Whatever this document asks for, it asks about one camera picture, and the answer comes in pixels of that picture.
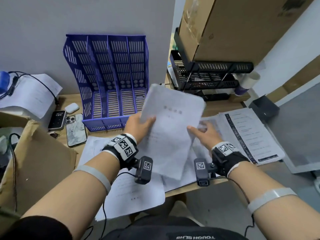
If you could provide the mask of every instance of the black sleeve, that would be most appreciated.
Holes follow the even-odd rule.
[[[72,240],[69,229],[56,219],[46,216],[29,216],[16,221],[0,237],[5,239]]]

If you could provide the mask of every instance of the blue plastic object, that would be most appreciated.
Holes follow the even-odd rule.
[[[149,88],[146,36],[66,35],[63,54],[79,86],[90,132],[125,127]]]
[[[10,75],[8,72],[0,71],[0,94],[8,91]]]

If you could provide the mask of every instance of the dark clothing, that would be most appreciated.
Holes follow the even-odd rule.
[[[61,222],[45,217],[30,216],[15,222],[0,240],[72,240],[68,228]],[[135,221],[125,229],[114,230],[103,240],[176,240],[176,239],[215,239],[246,240],[239,233],[214,227],[201,227],[185,217],[146,216]]]

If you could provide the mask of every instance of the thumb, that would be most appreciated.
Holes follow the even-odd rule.
[[[156,120],[156,117],[148,118],[146,120],[146,122],[144,122],[143,125],[145,125],[147,128],[150,128],[153,125],[153,123],[155,122],[155,120]]]
[[[201,131],[199,131],[197,128],[194,128],[191,125],[188,125],[186,128],[198,138],[201,137],[203,134]]]

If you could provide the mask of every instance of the wooden desk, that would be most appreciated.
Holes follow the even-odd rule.
[[[80,109],[73,114],[79,114],[83,112],[82,109],[82,102],[81,102],[81,97],[80,93],[76,94],[68,94],[68,95],[60,95],[59,96],[59,102],[60,106],[57,109],[63,109],[67,105],[76,103],[80,107]],[[220,112],[227,112],[230,110],[235,110],[235,109],[242,109],[243,106],[240,103],[230,103],[227,100],[224,101],[211,101],[207,102],[207,106],[203,112],[203,117],[209,117],[209,116],[214,116]],[[102,131],[102,132],[90,132],[88,129],[86,129],[87,135],[88,136],[97,136],[97,137],[112,137],[116,136],[118,134],[123,133],[123,129],[115,129],[115,130],[108,130],[108,131]],[[57,138],[58,141],[60,141],[62,144],[64,144],[66,147],[67,145],[67,134],[66,134],[66,128],[64,127],[63,130],[61,131],[56,131],[56,133],[60,134],[60,136]],[[78,166],[82,151],[85,147],[85,144],[78,145],[73,147],[73,149],[78,153],[75,166]],[[212,181],[213,184],[218,184],[227,181],[226,179],[215,179]],[[180,193],[185,193],[188,191],[196,190],[199,189],[200,187],[197,185],[197,183],[192,183],[186,186],[183,186],[178,189],[171,190],[167,192],[165,195],[166,197],[177,195]]]

